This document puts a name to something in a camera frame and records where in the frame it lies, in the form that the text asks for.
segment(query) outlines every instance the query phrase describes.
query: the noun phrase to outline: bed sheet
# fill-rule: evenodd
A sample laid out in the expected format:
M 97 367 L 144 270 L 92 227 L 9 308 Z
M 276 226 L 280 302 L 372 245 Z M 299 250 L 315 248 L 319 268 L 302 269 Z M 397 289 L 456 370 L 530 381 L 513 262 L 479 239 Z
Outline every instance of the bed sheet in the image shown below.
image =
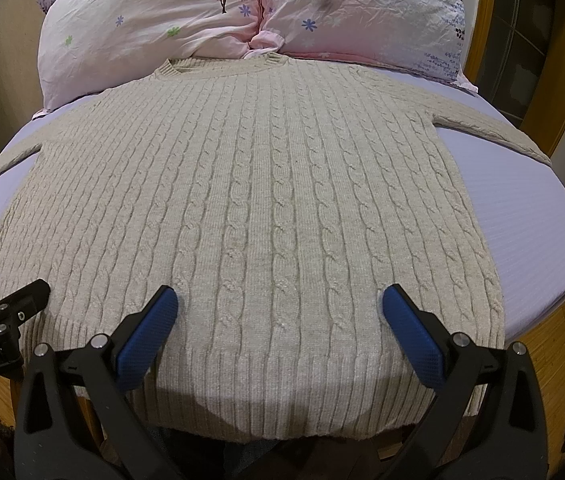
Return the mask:
M 477 94 L 424 78 L 373 69 L 506 121 Z M 86 96 L 25 125 L 8 146 L 55 117 L 92 99 Z M 540 322 L 565 298 L 565 188 L 551 168 L 499 144 L 437 128 L 459 167 L 503 290 L 505 338 Z M 36 155 L 0 176 L 0 218 Z

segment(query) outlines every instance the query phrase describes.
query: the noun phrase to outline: ribbed neckline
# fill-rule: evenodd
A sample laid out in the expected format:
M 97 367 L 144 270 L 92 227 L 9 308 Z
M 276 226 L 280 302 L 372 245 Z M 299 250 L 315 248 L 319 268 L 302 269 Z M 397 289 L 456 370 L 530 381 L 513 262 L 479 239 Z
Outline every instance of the ribbed neckline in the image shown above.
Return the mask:
M 200 57 L 167 59 L 156 69 L 154 74 L 162 80 L 223 77 L 277 68 L 287 63 L 288 59 L 287 56 L 275 52 L 249 59 L 207 59 Z

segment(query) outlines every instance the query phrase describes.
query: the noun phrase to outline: blue gripper pad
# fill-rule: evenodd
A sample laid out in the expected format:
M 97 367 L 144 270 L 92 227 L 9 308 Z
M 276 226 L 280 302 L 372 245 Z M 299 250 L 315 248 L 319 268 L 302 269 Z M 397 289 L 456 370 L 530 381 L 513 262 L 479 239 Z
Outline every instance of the blue gripper pad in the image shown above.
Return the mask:
M 142 384 L 145 373 L 176 322 L 178 296 L 168 286 L 161 287 L 159 293 L 149 301 L 143 319 L 118 352 L 116 386 L 121 392 L 135 390 Z
M 383 293 L 383 314 L 418 379 L 428 388 L 440 391 L 445 385 L 445 358 L 426 327 L 395 285 Z

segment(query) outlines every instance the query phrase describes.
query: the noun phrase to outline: sweater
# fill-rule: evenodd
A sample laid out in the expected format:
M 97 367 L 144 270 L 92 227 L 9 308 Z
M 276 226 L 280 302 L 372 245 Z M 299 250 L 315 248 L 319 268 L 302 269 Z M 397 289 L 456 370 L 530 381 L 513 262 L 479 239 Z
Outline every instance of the sweater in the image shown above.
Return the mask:
M 25 358 L 112 333 L 165 284 L 179 317 L 130 395 L 144 420 L 236 442 L 418 421 L 432 394 L 380 313 L 386 286 L 503 344 L 495 265 L 435 125 L 548 164 L 469 107 L 278 54 L 167 61 L 65 113 L 0 155 L 1 174 L 38 153 L 0 224 L 0 298 L 51 285 Z

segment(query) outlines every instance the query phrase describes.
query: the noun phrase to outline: silver bolt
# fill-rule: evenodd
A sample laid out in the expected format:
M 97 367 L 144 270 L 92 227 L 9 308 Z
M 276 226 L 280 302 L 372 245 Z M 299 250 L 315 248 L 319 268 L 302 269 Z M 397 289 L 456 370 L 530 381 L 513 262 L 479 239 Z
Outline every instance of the silver bolt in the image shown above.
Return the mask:
M 469 336 L 464 333 L 464 332 L 456 332 L 453 336 L 452 336 L 453 342 L 456 343 L 456 345 L 460 346 L 460 347 L 466 347 L 469 344 L 469 341 L 471 341 L 471 339 L 469 339 Z
M 49 345 L 47 343 L 40 343 L 36 348 L 34 348 L 34 353 L 38 357 L 42 357 L 47 353 L 47 350 L 49 350 Z
M 512 344 L 512 350 L 516 352 L 518 355 L 523 355 L 527 353 L 527 347 L 520 341 L 516 341 L 514 344 Z
M 96 334 L 95 336 L 93 336 L 93 338 L 91 338 L 89 344 L 94 348 L 102 348 L 107 344 L 108 341 L 109 337 L 107 336 L 107 334 Z

